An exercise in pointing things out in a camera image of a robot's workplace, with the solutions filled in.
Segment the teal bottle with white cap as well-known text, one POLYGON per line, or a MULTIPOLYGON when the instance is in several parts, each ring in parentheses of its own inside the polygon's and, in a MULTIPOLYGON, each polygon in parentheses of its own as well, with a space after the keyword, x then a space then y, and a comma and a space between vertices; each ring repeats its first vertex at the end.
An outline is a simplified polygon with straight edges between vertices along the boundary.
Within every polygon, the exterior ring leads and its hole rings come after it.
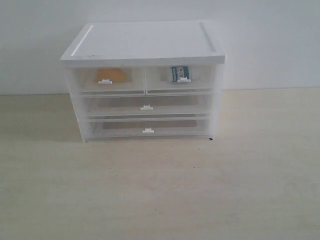
POLYGON ((191 83, 200 78, 200 70, 194 66, 170 66, 164 72, 164 79, 174 84, 191 83))

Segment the yellow sponge block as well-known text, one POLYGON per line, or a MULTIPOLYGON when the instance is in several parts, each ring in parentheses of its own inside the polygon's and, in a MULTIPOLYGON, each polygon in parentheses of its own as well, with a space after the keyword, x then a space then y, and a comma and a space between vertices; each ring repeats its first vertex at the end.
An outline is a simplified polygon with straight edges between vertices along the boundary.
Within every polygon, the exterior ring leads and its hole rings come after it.
POLYGON ((96 80, 110 80, 112 82, 124 82, 127 74, 121 68, 99 68, 96 73, 96 80))

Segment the white plastic drawer cabinet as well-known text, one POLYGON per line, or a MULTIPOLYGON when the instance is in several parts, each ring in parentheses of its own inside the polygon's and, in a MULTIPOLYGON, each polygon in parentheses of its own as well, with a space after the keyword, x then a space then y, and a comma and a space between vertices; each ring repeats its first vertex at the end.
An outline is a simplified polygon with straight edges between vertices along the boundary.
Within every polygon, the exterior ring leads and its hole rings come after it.
POLYGON ((211 94, 149 95, 146 91, 146 69, 174 66, 214 66, 223 64, 226 53, 219 44, 212 25, 205 20, 150 22, 95 22, 86 24, 65 50, 60 62, 65 72, 73 109, 84 142, 115 138, 198 137, 213 140, 217 131, 221 89, 211 94), (81 95, 71 92, 69 77, 79 68, 141 68, 145 73, 145 93, 120 95, 81 95), (83 98, 210 95, 207 113, 148 114, 89 117, 83 98), (207 135, 90 138, 90 123, 157 121, 174 119, 207 119, 207 135))

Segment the clear middle wide drawer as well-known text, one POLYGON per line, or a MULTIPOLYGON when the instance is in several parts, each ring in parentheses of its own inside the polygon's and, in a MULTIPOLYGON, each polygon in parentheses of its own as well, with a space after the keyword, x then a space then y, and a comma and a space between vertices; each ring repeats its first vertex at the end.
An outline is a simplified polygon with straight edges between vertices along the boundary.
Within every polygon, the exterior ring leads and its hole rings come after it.
POLYGON ((133 115, 206 114, 212 97, 208 94, 121 96, 83 98, 88 117, 133 115))

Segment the clear wide drawer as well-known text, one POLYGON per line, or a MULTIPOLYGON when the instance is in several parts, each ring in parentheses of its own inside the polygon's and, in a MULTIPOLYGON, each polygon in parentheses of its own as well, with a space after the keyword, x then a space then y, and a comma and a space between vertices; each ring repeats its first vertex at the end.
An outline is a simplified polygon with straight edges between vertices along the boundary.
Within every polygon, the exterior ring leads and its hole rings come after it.
POLYGON ((206 114, 212 97, 208 94, 121 96, 83 98, 88 117, 133 115, 206 114))
POLYGON ((170 120, 91 122, 90 138, 126 138, 152 136, 207 135, 208 119, 183 118, 170 120))

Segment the clear bottom wide drawer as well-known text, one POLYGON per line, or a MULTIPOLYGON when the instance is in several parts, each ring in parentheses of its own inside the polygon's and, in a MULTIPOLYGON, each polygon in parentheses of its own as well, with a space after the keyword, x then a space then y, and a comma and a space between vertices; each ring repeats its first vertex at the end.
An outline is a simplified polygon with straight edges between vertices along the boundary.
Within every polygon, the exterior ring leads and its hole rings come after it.
POLYGON ((170 120, 91 122, 90 138, 126 138, 152 136, 207 135, 208 119, 183 118, 170 120))

